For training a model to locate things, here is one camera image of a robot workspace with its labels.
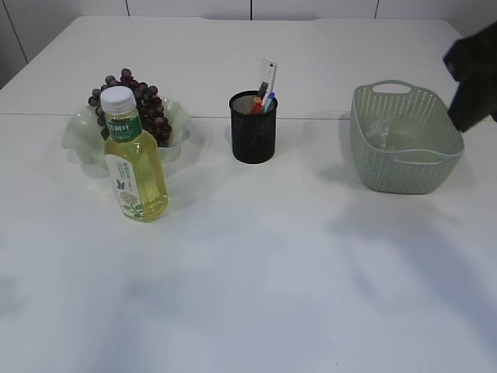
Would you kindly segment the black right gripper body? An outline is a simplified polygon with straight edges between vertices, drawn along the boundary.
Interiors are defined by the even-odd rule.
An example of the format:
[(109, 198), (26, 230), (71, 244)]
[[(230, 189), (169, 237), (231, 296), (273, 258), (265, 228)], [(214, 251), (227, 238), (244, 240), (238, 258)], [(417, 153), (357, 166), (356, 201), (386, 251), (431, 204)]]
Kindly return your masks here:
[(496, 75), (496, 22), (456, 40), (443, 62), (456, 82), (467, 81), (473, 75)]

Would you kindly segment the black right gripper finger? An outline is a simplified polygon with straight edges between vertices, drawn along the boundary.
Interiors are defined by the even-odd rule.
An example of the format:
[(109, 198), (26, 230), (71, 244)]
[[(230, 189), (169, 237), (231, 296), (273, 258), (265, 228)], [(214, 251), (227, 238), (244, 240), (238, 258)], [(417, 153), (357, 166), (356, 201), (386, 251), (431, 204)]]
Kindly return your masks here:
[(496, 121), (496, 77), (471, 77), (461, 82), (448, 116), (461, 132), (468, 131), (486, 117)]

